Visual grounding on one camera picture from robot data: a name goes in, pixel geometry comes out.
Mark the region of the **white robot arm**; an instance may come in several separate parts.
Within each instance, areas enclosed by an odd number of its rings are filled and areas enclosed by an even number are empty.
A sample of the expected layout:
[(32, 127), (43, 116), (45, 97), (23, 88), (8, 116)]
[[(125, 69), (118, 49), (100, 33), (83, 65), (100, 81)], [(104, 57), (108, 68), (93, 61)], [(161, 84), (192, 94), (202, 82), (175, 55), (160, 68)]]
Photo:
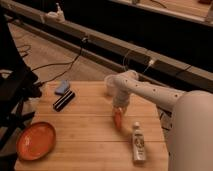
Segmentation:
[(127, 71), (114, 77), (113, 105), (128, 106), (134, 93), (170, 112), (168, 171), (213, 171), (213, 94), (140, 82), (135, 76)]

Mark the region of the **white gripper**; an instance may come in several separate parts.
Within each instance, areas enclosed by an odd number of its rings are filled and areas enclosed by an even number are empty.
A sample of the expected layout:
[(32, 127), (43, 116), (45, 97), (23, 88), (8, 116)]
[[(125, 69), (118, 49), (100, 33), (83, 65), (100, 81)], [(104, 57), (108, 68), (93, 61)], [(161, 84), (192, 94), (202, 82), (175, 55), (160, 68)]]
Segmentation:
[(118, 108), (117, 107), (121, 107), (122, 108), (122, 116), (126, 117), (127, 116), (127, 111), (128, 108), (127, 106), (130, 103), (130, 94), (127, 91), (124, 90), (118, 90), (116, 92), (116, 94), (113, 97), (113, 116), (116, 116), (118, 113)]

